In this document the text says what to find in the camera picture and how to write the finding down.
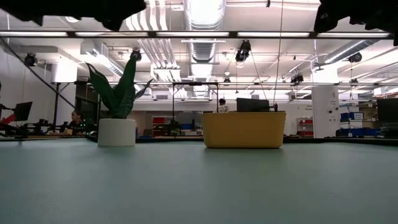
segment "security camera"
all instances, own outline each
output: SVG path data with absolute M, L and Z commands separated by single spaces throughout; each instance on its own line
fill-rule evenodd
M 142 59 L 141 50 L 140 49 L 133 49 L 130 55 L 130 58 L 135 57 L 136 61 L 139 62 Z
M 25 57 L 25 64 L 30 67 L 34 67 L 37 65 L 37 58 L 35 53 L 28 53 Z

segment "green leaf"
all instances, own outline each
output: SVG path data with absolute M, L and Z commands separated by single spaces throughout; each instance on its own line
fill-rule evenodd
M 119 108 L 115 111 L 115 113 L 113 113 L 113 118 L 127 118 L 134 105 L 135 92 L 136 89 L 134 88 L 134 84 L 132 84 L 129 88 L 126 88 L 124 96 L 119 104 Z
M 150 83 L 151 83 L 152 81 L 154 81 L 154 79 L 149 80 L 149 81 L 147 82 L 147 84 L 145 85 L 145 87 L 144 87 L 142 90 L 140 90 L 140 91 L 138 91 L 138 92 L 136 93 L 136 95 L 134 96 L 134 100 L 136 100 L 136 99 L 138 99 L 138 98 L 140 98 L 140 97 L 143 96 L 143 94 L 145 93 L 145 90 L 149 87 L 149 85 L 150 85 Z
M 118 108 L 116 103 L 116 98 L 113 94 L 113 89 L 109 84 L 106 77 L 97 71 L 94 66 L 89 63 L 86 63 L 88 70 L 90 71 L 90 80 L 91 84 L 95 91 L 101 96 L 104 105 L 110 110 L 114 111 Z
M 119 83 L 113 87 L 114 95 L 120 103 L 124 97 L 127 88 L 130 88 L 134 83 L 134 77 L 136 76 L 136 58 L 130 58 L 124 68 L 123 76 L 120 78 Z

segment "yellow bin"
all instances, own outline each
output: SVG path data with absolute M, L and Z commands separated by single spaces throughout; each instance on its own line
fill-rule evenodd
M 203 137 L 211 148 L 279 148 L 286 113 L 205 113 Z

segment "table surface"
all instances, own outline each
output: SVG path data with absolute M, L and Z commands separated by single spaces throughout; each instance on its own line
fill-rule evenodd
M 0 142 L 0 223 L 398 223 L 398 148 Z

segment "white planter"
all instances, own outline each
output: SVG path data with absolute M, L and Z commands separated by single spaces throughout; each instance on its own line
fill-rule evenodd
M 136 126 L 136 121 L 133 119 L 101 119 L 98 146 L 134 146 Z

